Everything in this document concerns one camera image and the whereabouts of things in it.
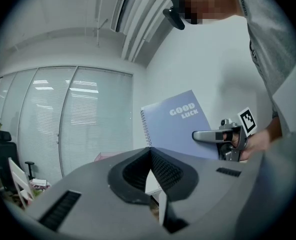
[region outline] white chair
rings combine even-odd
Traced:
[[[35,196],[33,194],[33,189],[30,185],[28,175],[25,173],[22,169],[20,169],[17,164],[11,159],[11,157],[8,158],[9,160],[9,166],[10,171],[12,175],[12,179],[14,182],[14,186],[18,192],[20,201],[22,202],[23,207],[26,209],[26,203],[24,199],[31,202],[35,199]]]

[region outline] pink object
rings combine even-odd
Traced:
[[[116,155],[121,154],[122,152],[100,152],[99,155],[95,158],[94,162],[104,160],[106,158],[110,158]]]

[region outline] hand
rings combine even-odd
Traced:
[[[243,161],[249,159],[249,157],[255,152],[266,151],[270,147],[271,143],[281,136],[282,130],[279,117],[275,117],[266,129],[255,133],[248,138],[246,147],[241,151],[240,160]],[[232,136],[232,145],[237,147],[238,141],[239,135],[234,133]]]

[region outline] white wall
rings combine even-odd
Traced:
[[[133,74],[133,148],[146,147],[140,107],[146,105],[146,69],[120,58],[120,45],[100,38],[67,37],[38,42],[10,56],[0,76],[35,67],[85,66],[111,69]]]
[[[249,41],[247,22],[238,16],[174,28],[147,67],[148,103],[192,89],[212,129],[246,107],[263,129],[272,108]]]

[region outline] vent grille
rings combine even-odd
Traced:
[[[39,221],[50,230],[56,231],[74,207],[81,194],[67,191]]]
[[[216,170],[216,172],[222,173],[222,174],[227,174],[227,175],[234,176],[234,177],[239,177],[239,175],[242,173],[239,170],[232,170],[232,169],[228,169],[228,168],[224,168],[224,167],[218,168]]]

